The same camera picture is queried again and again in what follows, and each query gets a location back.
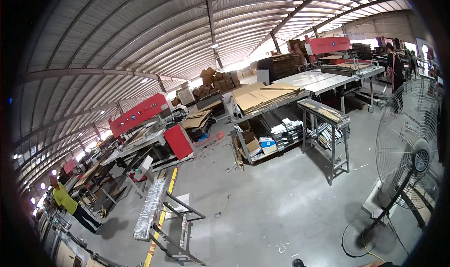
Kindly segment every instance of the shoe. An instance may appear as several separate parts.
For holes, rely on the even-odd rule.
[[[303,264],[303,261],[301,261],[301,259],[294,259],[292,260],[292,267],[304,267],[305,265]]]

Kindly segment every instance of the standing fan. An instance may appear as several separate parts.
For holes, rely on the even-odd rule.
[[[415,79],[389,100],[378,128],[376,163],[382,191],[390,202],[374,220],[356,219],[344,231],[347,255],[363,256],[374,248],[379,222],[396,203],[408,209],[430,207],[438,196],[442,167],[438,165],[436,82]]]

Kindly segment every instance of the yellow shirt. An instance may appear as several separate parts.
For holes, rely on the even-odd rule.
[[[59,190],[53,188],[53,197],[58,205],[63,205],[70,214],[73,214],[78,206],[78,203],[74,201],[66,192],[65,187],[58,182]]]

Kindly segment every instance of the concrete floor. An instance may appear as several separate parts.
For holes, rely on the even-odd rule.
[[[206,215],[206,219],[192,223],[190,252],[214,267],[290,266],[294,258],[301,258],[309,267],[360,266],[375,261],[371,255],[348,257],[342,250],[341,237],[358,214],[365,214],[361,206],[378,180],[375,140],[381,111],[375,107],[373,114],[361,110],[348,114],[352,120],[348,140],[351,171],[336,177],[331,187],[324,173],[330,164],[315,149],[302,154],[295,148],[259,165],[245,165],[243,172],[237,169],[228,173],[234,163],[228,136],[233,126],[228,119],[214,124],[211,133],[223,131],[225,137],[210,146],[204,156],[180,166],[174,189],[175,196],[191,193],[190,205]],[[343,143],[337,156],[344,152],[342,147]],[[100,220],[104,223],[100,235],[91,234],[72,217],[71,232],[102,256],[136,266],[145,260],[150,247],[150,243],[135,241],[132,236],[143,199],[133,190],[124,195]],[[421,235],[413,214],[398,207],[391,218],[411,251]],[[175,239],[179,237],[175,235],[180,230],[175,220],[165,221],[162,229]],[[286,248],[283,253],[281,243]],[[398,265],[407,256],[392,237],[372,252]],[[151,266],[178,264],[156,248]]]

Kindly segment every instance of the yellow cable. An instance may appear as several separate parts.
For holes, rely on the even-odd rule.
[[[376,255],[376,254],[374,254],[374,253],[371,253],[371,252],[367,249],[367,247],[365,246],[365,242],[364,242],[364,233],[363,233],[361,236],[362,236],[362,238],[363,238],[364,248],[366,249],[367,253],[370,254],[370,255],[372,255],[372,256],[374,256],[374,257],[376,257],[376,258],[378,258],[378,259],[380,259],[381,261],[385,262],[384,259],[382,259],[381,257],[379,257],[378,255]]]

